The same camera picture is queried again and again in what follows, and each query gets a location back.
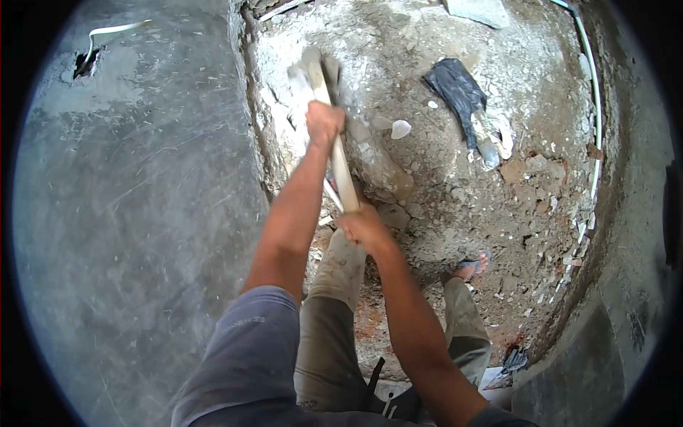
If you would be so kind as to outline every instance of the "pants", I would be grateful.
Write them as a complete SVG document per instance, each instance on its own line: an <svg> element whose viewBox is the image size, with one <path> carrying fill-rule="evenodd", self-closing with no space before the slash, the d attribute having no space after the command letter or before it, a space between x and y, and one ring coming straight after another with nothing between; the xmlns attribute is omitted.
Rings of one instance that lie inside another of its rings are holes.
<svg viewBox="0 0 683 427"><path fill-rule="evenodd" d="M363 409L367 385L356 357L353 314L364 272L363 247L352 246L337 230L301 307L294 388L297 402L304 407L326 412ZM449 280L444 297L448 352L467 379L478 386L492 351L484 323L462 279ZM393 418L415 421L414 405L408 401L416 398L417 392L411 388L393 399L391 406L404 403ZM365 410L381 413L384 405L372 396Z"/></svg>

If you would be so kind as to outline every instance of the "concrete slab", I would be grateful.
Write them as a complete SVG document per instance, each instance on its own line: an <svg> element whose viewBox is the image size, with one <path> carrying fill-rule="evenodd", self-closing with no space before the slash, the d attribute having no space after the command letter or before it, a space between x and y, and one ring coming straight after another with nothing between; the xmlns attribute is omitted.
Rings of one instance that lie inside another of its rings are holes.
<svg viewBox="0 0 683 427"><path fill-rule="evenodd" d="M20 291L88 425L169 425L266 212L228 2L99 1L49 59L18 153ZM75 53L97 27L91 77Z"/></svg>

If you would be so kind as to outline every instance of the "concrete chunk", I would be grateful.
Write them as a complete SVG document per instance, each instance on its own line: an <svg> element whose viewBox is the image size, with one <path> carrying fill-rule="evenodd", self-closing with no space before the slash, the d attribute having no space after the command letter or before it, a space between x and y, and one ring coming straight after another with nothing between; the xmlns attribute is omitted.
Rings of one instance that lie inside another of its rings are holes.
<svg viewBox="0 0 683 427"><path fill-rule="evenodd" d="M444 0L449 14L476 20L489 27L509 27L510 18L501 0Z"/></svg>

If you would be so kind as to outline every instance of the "rubble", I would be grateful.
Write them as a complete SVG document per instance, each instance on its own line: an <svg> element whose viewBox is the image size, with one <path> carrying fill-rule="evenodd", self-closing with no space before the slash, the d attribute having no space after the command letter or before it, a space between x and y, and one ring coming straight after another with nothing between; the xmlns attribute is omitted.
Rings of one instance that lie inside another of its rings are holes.
<svg viewBox="0 0 683 427"><path fill-rule="evenodd" d="M403 230L410 221L410 215L397 204L383 204L377 208L377 213L384 224L399 230Z"/></svg>

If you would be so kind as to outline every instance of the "black plastic bag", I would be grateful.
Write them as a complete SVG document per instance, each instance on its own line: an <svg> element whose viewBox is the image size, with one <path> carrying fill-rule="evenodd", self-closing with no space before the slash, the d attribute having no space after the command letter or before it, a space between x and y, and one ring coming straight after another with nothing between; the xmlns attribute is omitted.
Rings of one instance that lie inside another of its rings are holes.
<svg viewBox="0 0 683 427"><path fill-rule="evenodd" d="M486 95L462 62L453 58L442 59L422 79L441 95L451 110L458 115L467 139L467 148L477 148L477 137L472 128L471 117L478 109L486 110Z"/></svg>

